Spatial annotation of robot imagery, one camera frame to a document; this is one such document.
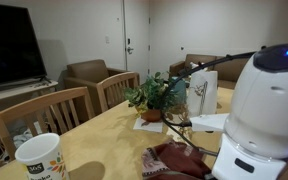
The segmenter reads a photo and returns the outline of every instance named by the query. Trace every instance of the wall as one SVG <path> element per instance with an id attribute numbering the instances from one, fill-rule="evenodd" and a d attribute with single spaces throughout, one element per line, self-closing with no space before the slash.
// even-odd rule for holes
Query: wall
<path id="1" fill-rule="evenodd" d="M 121 0 L 0 0 L 0 4 L 29 9 L 48 77 L 60 88 L 67 64 L 105 59 L 110 67 L 126 69 Z"/>
<path id="2" fill-rule="evenodd" d="M 151 72 L 168 71 L 188 53 L 237 54 L 288 43 L 288 0 L 152 0 L 150 10 Z"/>

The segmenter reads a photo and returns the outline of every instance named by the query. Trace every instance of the brown armchair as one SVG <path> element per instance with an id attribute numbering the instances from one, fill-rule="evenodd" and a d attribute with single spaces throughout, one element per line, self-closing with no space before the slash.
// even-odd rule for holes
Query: brown armchair
<path id="1" fill-rule="evenodd" d="M 86 86 L 90 93 L 94 113 L 99 115 L 102 110 L 96 84 L 110 76 L 123 72 L 127 71 L 106 67 L 102 59 L 69 64 L 67 65 L 67 77 L 64 78 L 64 85 L 65 88 Z"/>
<path id="2" fill-rule="evenodd" d="M 191 62 L 197 64 L 198 62 L 207 63 L 220 59 L 222 57 L 212 55 L 200 55 L 200 54 L 187 54 L 184 61 L 179 61 L 170 65 L 170 77 L 179 76 L 186 73 L 187 70 L 191 69 Z M 236 82 L 247 63 L 248 59 L 236 59 L 234 61 L 217 64 L 212 67 L 208 67 L 210 71 L 218 72 L 218 86 L 234 89 Z"/>

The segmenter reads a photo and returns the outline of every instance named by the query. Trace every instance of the door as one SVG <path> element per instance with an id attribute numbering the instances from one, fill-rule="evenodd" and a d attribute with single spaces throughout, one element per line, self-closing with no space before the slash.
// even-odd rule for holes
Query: door
<path id="1" fill-rule="evenodd" d="M 126 69 L 138 72 L 142 84 L 149 71 L 149 0 L 123 0 L 123 5 Z"/>

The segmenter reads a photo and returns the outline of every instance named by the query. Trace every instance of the television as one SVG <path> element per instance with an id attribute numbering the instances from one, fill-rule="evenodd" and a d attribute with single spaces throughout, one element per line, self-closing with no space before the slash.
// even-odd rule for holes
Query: television
<path id="1" fill-rule="evenodd" d="M 0 86 L 46 75 L 28 9 L 0 5 Z"/>

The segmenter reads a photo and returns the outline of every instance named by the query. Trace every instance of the fabric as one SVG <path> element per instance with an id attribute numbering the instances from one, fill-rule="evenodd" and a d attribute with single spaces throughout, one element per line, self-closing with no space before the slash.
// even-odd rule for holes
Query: fabric
<path id="1" fill-rule="evenodd" d="M 182 142 L 169 140 L 142 154 L 143 179 L 196 180 L 211 173 L 201 160 L 203 154 Z"/>

